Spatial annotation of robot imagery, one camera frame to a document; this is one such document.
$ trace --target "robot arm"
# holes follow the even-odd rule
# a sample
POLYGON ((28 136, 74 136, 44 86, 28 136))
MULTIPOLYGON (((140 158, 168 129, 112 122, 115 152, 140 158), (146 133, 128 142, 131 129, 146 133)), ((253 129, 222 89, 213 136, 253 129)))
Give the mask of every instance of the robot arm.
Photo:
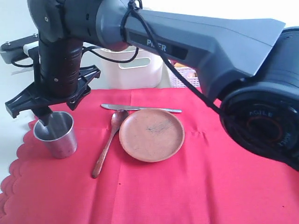
MULTIPOLYGON (((138 9, 153 40, 140 20, 128 14, 128 3, 134 1, 28 0, 39 30, 38 47, 28 51, 35 81, 6 102, 8 112, 15 118, 31 109, 47 125, 49 105, 67 103, 74 110, 90 92, 89 82, 100 75, 95 66, 80 68, 83 42, 113 51, 134 45, 154 54, 162 51, 194 68, 205 97, 222 100, 221 111, 251 134, 221 118, 234 141, 299 170, 298 28, 284 29, 283 22, 272 19, 227 20, 138 9), (261 147, 252 135, 269 146, 261 147)), ((9 50, 2 47, 2 52, 9 50)))

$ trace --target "stainless steel cup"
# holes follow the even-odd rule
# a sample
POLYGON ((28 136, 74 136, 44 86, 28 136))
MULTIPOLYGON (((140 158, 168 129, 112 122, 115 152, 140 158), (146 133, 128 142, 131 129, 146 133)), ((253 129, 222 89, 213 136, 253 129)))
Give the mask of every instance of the stainless steel cup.
POLYGON ((74 119, 67 112, 53 112, 47 126, 37 121, 33 133, 37 139, 46 145, 55 158, 67 158, 74 154, 77 149, 74 119))

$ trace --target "red tablecloth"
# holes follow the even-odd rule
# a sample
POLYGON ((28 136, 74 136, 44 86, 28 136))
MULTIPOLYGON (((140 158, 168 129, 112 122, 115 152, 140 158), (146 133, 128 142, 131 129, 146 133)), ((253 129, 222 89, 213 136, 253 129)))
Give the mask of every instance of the red tablecloth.
POLYGON ((1 224, 299 223, 299 173, 236 145, 188 89, 92 91, 74 112, 52 109, 74 116, 78 150, 53 159, 28 132, 1 185, 1 224), (116 136, 101 174, 91 178, 113 114, 102 103, 181 108, 183 147, 145 163, 127 155, 116 136))

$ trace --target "white wall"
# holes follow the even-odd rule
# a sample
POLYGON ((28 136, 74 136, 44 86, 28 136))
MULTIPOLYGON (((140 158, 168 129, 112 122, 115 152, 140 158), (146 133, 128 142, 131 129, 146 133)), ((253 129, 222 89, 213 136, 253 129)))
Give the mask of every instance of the white wall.
MULTIPOLYGON (((143 5, 157 11, 232 19, 274 18, 286 22, 287 26, 299 25, 298 3, 295 0, 285 0, 283 4, 270 0, 143 0, 143 5)), ((0 28, 0 45, 36 33, 26 0, 0 0, 0 28)), ((92 54, 86 54, 83 65, 96 64, 100 67, 98 61, 92 54)), ((0 182, 8 175, 7 168, 16 159, 15 151, 28 130, 27 123, 32 119, 30 112, 22 112, 18 118, 12 119, 4 106, 7 100, 33 81, 31 71, 12 75, 20 70, 4 64, 0 58, 0 182)), ((92 87, 103 88, 104 81, 105 75, 95 79, 92 87)))

